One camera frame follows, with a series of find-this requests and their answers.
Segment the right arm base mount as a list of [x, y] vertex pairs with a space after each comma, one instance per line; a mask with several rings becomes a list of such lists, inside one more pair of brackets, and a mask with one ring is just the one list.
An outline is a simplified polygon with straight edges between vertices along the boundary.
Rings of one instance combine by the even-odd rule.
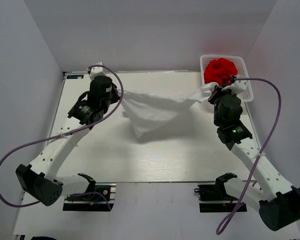
[[199, 184], [194, 190], [198, 196], [200, 213], [230, 213], [236, 206], [237, 198], [222, 195], [215, 184]]

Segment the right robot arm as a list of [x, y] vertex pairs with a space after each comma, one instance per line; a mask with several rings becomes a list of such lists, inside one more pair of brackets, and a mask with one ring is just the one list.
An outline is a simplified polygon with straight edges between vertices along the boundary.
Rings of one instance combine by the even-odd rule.
[[215, 194], [223, 200], [240, 199], [245, 191], [241, 201], [256, 210], [272, 231], [300, 220], [300, 187], [294, 187], [259, 152], [256, 140], [240, 120], [241, 100], [230, 89], [216, 86], [208, 102], [214, 106], [213, 123], [220, 141], [243, 162], [261, 188], [246, 186], [235, 174], [226, 173], [216, 178]]

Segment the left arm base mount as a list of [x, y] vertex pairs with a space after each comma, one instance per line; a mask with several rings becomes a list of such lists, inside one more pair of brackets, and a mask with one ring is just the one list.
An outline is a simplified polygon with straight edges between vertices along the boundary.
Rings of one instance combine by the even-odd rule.
[[115, 183], [97, 183], [94, 192], [87, 195], [66, 195], [63, 201], [64, 212], [110, 212], [115, 203]]

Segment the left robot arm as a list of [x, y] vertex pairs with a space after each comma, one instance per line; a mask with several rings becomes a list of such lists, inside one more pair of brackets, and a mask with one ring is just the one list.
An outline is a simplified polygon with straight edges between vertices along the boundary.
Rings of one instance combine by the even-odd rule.
[[61, 196], [80, 195], [89, 200], [95, 196], [95, 180], [84, 174], [58, 177], [58, 171], [79, 141], [86, 136], [92, 124], [101, 120], [111, 104], [120, 97], [117, 87], [108, 76], [96, 76], [89, 90], [82, 93], [68, 116], [60, 132], [71, 132], [85, 127], [77, 133], [63, 135], [51, 141], [46, 148], [28, 165], [19, 165], [16, 176], [22, 189], [45, 206], [51, 206]]

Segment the white t shirt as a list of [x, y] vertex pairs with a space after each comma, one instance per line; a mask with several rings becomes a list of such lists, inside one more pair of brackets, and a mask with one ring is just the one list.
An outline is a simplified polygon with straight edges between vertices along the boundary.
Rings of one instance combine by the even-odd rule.
[[207, 101], [217, 83], [202, 85], [196, 90], [178, 95], [161, 96], [144, 91], [121, 90], [121, 105], [125, 117], [129, 118], [136, 137], [152, 132], [178, 117], [192, 105]]

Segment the red t shirt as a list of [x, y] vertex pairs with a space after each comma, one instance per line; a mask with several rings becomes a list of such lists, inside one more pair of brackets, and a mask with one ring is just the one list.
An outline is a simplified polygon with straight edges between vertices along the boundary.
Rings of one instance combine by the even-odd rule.
[[230, 85], [231, 78], [238, 75], [236, 65], [225, 58], [213, 59], [203, 72], [204, 83], [217, 83], [219, 86]]

